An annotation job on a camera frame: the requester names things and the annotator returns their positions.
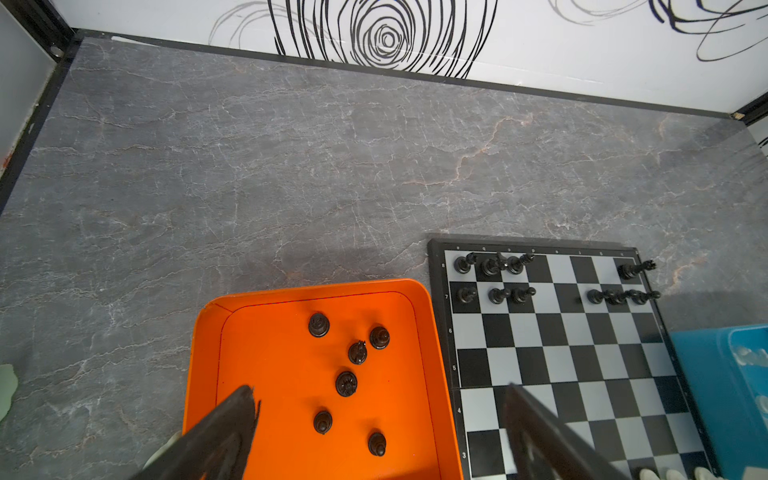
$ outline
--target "orange tray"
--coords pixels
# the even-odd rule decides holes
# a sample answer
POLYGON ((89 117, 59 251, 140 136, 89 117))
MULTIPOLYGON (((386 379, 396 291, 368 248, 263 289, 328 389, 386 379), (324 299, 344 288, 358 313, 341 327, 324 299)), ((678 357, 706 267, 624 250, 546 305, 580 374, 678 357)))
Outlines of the orange tray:
POLYGON ((197 317, 187 382, 184 431, 241 385, 253 387, 261 413, 245 479, 462 478, 448 385, 429 293, 414 280, 227 295, 197 317), (329 332, 308 330, 324 313, 329 332), (373 349, 384 326, 391 340, 373 349), (349 347, 365 340, 368 358, 353 365, 349 347), (357 391, 336 392, 336 377, 355 373, 357 391), (333 426, 315 431, 327 409, 333 426), (372 455, 368 438, 386 437, 372 455))

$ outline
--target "black frame edge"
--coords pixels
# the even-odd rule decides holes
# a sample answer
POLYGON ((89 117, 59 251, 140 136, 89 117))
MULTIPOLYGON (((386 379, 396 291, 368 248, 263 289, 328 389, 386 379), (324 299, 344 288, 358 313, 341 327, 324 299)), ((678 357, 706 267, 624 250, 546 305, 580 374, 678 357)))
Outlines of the black frame edge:
POLYGON ((8 159, 8 166, 0 177, 0 214, 5 209, 8 199, 11 197, 13 187, 16 185, 16 180, 18 180, 19 175, 22 173, 24 164, 27 162, 27 158, 29 158, 29 154, 35 146, 35 141, 38 139, 40 130, 42 130, 45 119, 48 117, 48 112, 51 111, 51 106, 53 106, 58 91, 67 77, 69 68, 74 61, 78 48, 80 48, 80 43, 82 43, 81 35, 76 35, 69 43, 64 55, 61 57, 61 61, 51 73, 51 77, 48 79, 48 83, 38 99, 38 104, 32 115, 30 115, 13 153, 11 153, 11 157, 8 159))
POLYGON ((386 77, 408 78, 410 80, 431 81, 433 83, 459 85, 462 87, 484 88, 486 90, 507 91, 510 93, 537 95, 539 97, 560 98, 562 100, 584 101, 584 102, 591 102, 594 104, 613 105, 616 107, 640 108, 643 110, 665 111, 665 112, 675 113, 675 114, 698 115, 701 117, 723 118, 728 120, 732 119, 730 114, 725 112, 720 112, 720 111, 700 110, 697 108, 674 107, 671 105, 651 104, 651 103, 646 103, 642 101, 621 100, 618 98, 606 98, 606 97, 598 97, 594 95, 575 94, 575 93, 570 93, 566 91, 545 90, 543 88, 520 87, 517 85, 493 83, 490 81, 469 80, 465 78, 449 78, 449 77, 442 77, 439 75, 414 73, 411 71, 388 70, 385 68, 365 67, 362 65, 352 65, 352 64, 346 64, 346 63, 340 63, 340 62, 334 62, 334 61, 312 60, 308 58, 290 57, 288 55, 278 55, 278 54, 272 54, 272 53, 263 53, 260 51, 250 51, 250 50, 238 50, 236 48, 214 47, 212 45, 201 45, 201 44, 186 43, 183 41, 173 41, 173 40, 162 40, 159 38, 147 38, 147 37, 140 37, 137 35, 112 33, 109 31, 84 30, 84 29, 80 29, 78 31, 83 32, 84 35, 88 37, 111 38, 114 36, 114 37, 126 38, 128 40, 138 41, 140 43, 145 43, 148 45, 154 45, 157 47, 178 48, 180 50, 199 51, 203 53, 213 53, 217 55, 228 55, 230 57, 242 57, 242 58, 253 58, 256 60, 278 61, 280 63, 303 65, 307 67, 333 68, 335 70, 355 71, 358 73, 383 75, 386 77))

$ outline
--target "white square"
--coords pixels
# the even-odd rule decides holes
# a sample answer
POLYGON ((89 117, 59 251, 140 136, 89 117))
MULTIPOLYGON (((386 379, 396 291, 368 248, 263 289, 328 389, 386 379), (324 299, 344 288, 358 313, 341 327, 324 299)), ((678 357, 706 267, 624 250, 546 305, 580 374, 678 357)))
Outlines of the white square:
POLYGON ((670 354, 663 343, 644 343, 643 352, 653 376, 675 375, 670 354))
POLYGON ((664 414, 664 405, 661 403, 659 389, 654 379, 632 379, 629 383, 632 385, 634 399, 637 401, 641 416, 664 414))
POLYGON ((510 473, 517 473, 518 467, 515 465, 515 457, 512 454, 512 448, 509 446, 507 429, 499 430, 498 434, 502 438, 502 458, 504 459, 504 473, 507 475, 510 473))
POLYGON ((466 257, 467 251, 459 250, 446 250, 445 251, 445 273, 448 276, 449 282, 475 282, 477 277, 475 276, 475 266, 469 267, 468 273, 459 273, 456 271, 456 267, 453 265, 457 258, 466 257))
POLYGON ((558 414, 558 406, 554 403, 554 392, 552 392, 552 385, 523 385, 523 388, 528 390, 528 393, 533 395, 541 404, 554 413, 558 414))
POLYGON ((480 313, 454 313, 453 338, 457 349, 484 349, 485 330, 480 313))
POLYGON ((576 382, 578 380, 570 346, 546 346, 544 347, 544 358, 547 360, 550 382, 576 382))
POLYGON ((654 456, 650 450, 648 434, 645 432, 642 418, 616 419, 616 426, 619 429, 619 437, 627 460, 654 456))
POLYGON ((568 255, 547 255, 552 283, 576 283, 576 275, 568 255))
POLYGON ((467 432, 498 429, 493 389, 463 389, 462 408, 467 432))
POLYGON ((565 425, 571 427, 571 430, 576 432, 590 447, 594 448, 594 440, 592 439, 592 430, 589 428, 589 422, 571 422, 565 425))
POLYGON ((520 377, 520 366, 515 348, 500 347, 488 349, 488 366, 491 369, 492 385, 509 385, 523 383, 520 377))
POLYGON ((493 303, 488 294, 492 289, 504 289, 501 282, 478 282, 478 299, 480 300, 480 311, 482 313, 509 313, 507 299, 501 303, 493 303))
POLYGON ((587 420, 611 420, 615 418, 611 397, 608 396, 605 382, 581 382, 578 384, 578 388, 581 390, 581 399, 584 402, 584 410, 587 412, 587 420))
POLYGON ((536 313, 560 313, 558 295, 554 292, 553 283, 529 283, 536 289, 533 296, 533 308, 536 313))
POLYGON ((594 351, 598 354, 598 362, 604 379, 626 379, 629 377, 619 345, 595 345, 594 351))
POLYGON ((510 313, 512 339, 515 346, 541 346, 541 333, 535 313, 510 313))
POLYGON ((562 313, 561 316, 568 345, 594 345, 585 313, 562 313))
POLYGON ((667 420, 670 423, 670 430, 672 430, 672 436, 679 453, 704 450, 694 418, 690 416, 689 412, 671 413, 667 415, 667 420))
POLYGON ((617 342, 640 343, 640 336, 637 334, 637 327, 634 325, 631 313, 611 313, 610 315, 617 342))
POLYGON ((608 313, 608 304, 604 301, 602 303, 592 303, 587 298, 587 293, 590 290, 602 291, 602 287, 596 283, 579 283, 577 286, 579 296, 581 297, 581 304, 584 305, 585 313, 608 313))
POLYGON ((592 257, 592 263, 600 283, 603 285, 621 285, 619 270, 613 257, 592 257))

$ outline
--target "blue container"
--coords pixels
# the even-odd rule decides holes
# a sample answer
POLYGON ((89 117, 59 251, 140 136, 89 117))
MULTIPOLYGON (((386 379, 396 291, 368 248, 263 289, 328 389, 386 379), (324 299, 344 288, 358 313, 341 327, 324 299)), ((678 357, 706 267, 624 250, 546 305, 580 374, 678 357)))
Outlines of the blue container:
POLYGON ((671 333, 721 475, 768 468, 768 325, 671 333))

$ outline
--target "abstract line drawing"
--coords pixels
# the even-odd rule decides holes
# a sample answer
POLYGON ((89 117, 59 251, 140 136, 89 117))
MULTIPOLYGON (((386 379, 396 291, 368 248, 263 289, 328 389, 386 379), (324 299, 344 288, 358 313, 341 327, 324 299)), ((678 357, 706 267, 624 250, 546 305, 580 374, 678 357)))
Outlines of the abstract line drawing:
POLYGON ((467 78, 498 0, 258 0, 214 23, 209 45, 467 78), (273 37, 273 45, 263 39, 273 37))
POLYGON ((549 0, 564 20, 595 25, 646 5, 678 33, 700 35, 699 61, 733 57, 768 40, 768 0, 549 0))

